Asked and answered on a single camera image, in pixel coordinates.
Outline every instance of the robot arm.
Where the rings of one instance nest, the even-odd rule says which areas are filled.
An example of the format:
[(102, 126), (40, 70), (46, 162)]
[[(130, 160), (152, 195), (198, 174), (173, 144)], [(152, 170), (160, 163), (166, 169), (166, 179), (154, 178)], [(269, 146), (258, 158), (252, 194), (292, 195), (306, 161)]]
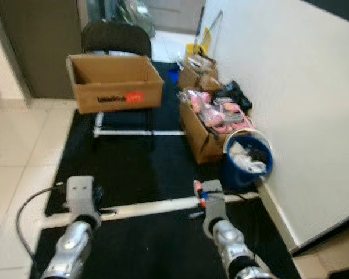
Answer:
[(205, 209), (204, 233), (214, 241), (227, 276), (230, 279), (275, 278), (268, 273), (267, 267), (263, 269), (259, 266), (244, 243), (242, 232), (229, 222), (220, 181), (211, 180), (202, 184), (194, 181), (194, 191)]
[(67, 181), (67, 205), (72, 223), (59, 239), (56, 253), (42, 279), (77, 279), (92, 248), (93, 234), (101, 218), (93, 200), (93, 176), (72, 176)]

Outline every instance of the blue bucket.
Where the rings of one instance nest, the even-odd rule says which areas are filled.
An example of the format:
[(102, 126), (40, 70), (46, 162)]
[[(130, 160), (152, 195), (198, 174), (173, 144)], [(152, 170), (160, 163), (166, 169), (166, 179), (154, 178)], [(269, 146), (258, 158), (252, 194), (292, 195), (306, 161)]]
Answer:
[[(229, 150), (236, 141), (243, 146), (243, 148), (253, 147), (266, 153), (267, 159), (266, 162), (264, 162), (264, 164), (266, 164), (266, 173), (249, 173), (234, 163)], [(255, 137), (250, 135), (239, 135), (229, 138), (225, 143), (226, 159), (221, 169), (221, 179), (224, 187), (236, 191), (246, 191), (252, 186), (254, 181), (260, 178), (260, 176), (265, 176), (273, 170), (273, 156), (270, 148)]]

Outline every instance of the red label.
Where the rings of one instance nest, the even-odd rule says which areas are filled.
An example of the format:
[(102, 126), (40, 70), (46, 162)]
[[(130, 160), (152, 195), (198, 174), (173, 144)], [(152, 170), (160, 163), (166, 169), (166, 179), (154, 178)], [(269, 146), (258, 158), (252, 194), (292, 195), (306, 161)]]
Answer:
[(126, 103), (142, 103), (144, 94), (142, 92), (131, 92), (126, 94)]

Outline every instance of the yellow bucket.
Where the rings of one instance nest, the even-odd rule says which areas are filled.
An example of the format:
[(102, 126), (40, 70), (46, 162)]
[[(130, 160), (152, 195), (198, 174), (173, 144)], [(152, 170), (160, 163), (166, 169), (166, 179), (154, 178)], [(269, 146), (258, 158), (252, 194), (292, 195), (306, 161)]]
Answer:
[[(209, 45), (211, 43), (211, 34), (209, 32), (209, 28), (206, 28), (204, 30), (202, 41), (203, 40), (204, 40), (204, 42), (203, 42), (201, 48), (203, 50), (204, 55), (206, 55), (208, 53)], [(199, 47), (200, 47), (200, 44), (197, 44), (195, 47), (195, 53), (198, 53)], [(186, 48), (185, 48), (185, 56), (186, 56), (185, 58), (188, 58), (190, 55), (192, 55), (193, 50), (194, 50), (194, 44), (187, 44)]]

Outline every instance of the black chair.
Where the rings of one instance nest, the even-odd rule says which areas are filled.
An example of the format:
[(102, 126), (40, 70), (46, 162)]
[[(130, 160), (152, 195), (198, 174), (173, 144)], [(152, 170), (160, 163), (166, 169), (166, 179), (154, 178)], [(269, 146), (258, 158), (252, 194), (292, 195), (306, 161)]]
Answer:
[[(81, 46), (83, 53), (104, 51), (123, 51), (137, 55), (145, 55), (151, 59), (151, 41), (147, 33), (139, 26), (112, 22), (94, 21), (88, 23), (81, 34)], [(152, 146), (154, 146), (154, 113), (152, 109), (146, 109), (146, 123), (151, 131)], [(93, 134), (99, 137), (102, 130), (103, 113), (98, 113)]]

